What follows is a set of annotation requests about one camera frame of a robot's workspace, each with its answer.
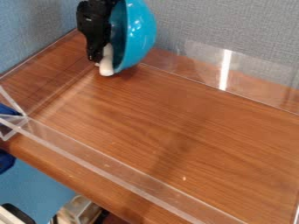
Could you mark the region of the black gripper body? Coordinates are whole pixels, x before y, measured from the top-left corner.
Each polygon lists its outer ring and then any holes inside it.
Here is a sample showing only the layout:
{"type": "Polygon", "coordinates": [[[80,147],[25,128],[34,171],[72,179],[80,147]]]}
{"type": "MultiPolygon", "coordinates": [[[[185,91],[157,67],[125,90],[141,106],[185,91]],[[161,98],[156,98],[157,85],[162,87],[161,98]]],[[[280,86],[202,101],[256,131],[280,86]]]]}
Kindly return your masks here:
{"type": "Polygon", "coordinates": [[[98,53],[109,40],[109,17],[118,0],[81,0],[76,9],[77,29],[86,38],[86,52],[98,53]]]}

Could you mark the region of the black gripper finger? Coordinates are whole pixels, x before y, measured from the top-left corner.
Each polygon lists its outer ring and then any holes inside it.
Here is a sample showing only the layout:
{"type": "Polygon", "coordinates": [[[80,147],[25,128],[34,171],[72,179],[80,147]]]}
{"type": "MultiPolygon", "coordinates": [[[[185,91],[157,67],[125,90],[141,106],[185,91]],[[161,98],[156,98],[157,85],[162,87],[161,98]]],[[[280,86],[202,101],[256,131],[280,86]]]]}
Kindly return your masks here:
{"type": "Polygon", "coordinates": [[[101,44],[86,46],[86,55],[89,61],[100,62],[100,60],[102,59],[102,53],[104,53],[104,46],[101,44]]]}

